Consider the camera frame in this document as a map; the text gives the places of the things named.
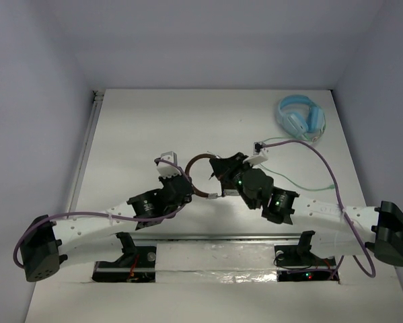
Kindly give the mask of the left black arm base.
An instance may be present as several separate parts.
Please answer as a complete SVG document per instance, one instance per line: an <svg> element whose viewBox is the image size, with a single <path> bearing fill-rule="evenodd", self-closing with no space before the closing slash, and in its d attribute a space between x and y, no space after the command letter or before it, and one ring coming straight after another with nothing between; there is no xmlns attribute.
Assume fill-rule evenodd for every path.
<svg viewBox="0 0 403 323"><path fill-rule="evenodd" d="M130 233L118 232L115 234L115 236L122 244L122 255L114 262L97 262L94 267L94 272L96 272L99 268L130 268L136 262L139 254Z"/></svg>

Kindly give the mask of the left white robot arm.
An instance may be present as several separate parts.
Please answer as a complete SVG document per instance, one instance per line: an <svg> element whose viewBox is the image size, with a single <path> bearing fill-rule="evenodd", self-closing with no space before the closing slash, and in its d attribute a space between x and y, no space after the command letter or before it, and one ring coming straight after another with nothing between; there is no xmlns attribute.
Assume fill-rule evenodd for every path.
<svg viewBox="0 0 403 323"><path fill-rule="evenodd" d="M134 196L106 213L77 211L35 218L16 244L14 262L28 282L38 282L75 263L70 253L79 246L114 236L120 241L112 250L115 263L130 264L136 256L131 234L174 217L192 200L188 176L159 181L162 188Z"/></svg>

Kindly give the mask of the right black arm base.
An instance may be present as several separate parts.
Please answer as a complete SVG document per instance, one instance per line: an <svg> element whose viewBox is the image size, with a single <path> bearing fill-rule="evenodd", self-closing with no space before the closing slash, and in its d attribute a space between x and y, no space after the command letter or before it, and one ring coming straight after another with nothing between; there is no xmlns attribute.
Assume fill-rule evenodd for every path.
<svg viewBox="0 0 403 323"><path fill-rule="evenodd" d="M315 231L304 231L296 245L275 246L273 264L285 270L309 269L315 265L315 256L311 253L312 237Z"/></svg>

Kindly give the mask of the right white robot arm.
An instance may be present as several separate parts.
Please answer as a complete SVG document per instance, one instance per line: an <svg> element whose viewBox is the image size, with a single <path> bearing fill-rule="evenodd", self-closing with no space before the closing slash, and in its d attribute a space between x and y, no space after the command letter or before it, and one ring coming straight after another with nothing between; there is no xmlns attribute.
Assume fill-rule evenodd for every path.
<svg viewBox="0 0 403 323"><path fill-rule="evenodd" d="M310 199L274 185L255 168L259 155L237 153L211 158L213 175L221 185L238 193L251 209L275 224L301 230L296 255L304 264L330 256L356 256L370 251L383 263L403 267L403 212L393 202L378 207L340 207Z"/></svg>

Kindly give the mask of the brown silver headphones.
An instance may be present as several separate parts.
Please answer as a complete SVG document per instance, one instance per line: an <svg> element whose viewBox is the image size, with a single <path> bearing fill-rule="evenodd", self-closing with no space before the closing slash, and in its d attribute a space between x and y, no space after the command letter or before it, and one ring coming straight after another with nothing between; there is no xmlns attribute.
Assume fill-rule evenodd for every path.
<svg viewBox="0 0 403 323"><path fill-rule="evenodd" d="M211 159L221 159L221 157L211 152L195 155L186 164L184 172L192 180L192 189L196 196L210 200L225 198L228 186L224 188L219 182L220 191L216 191L215 189L212 190L212 185L207 184L209 180L216 179L211 168Z"/></svg>

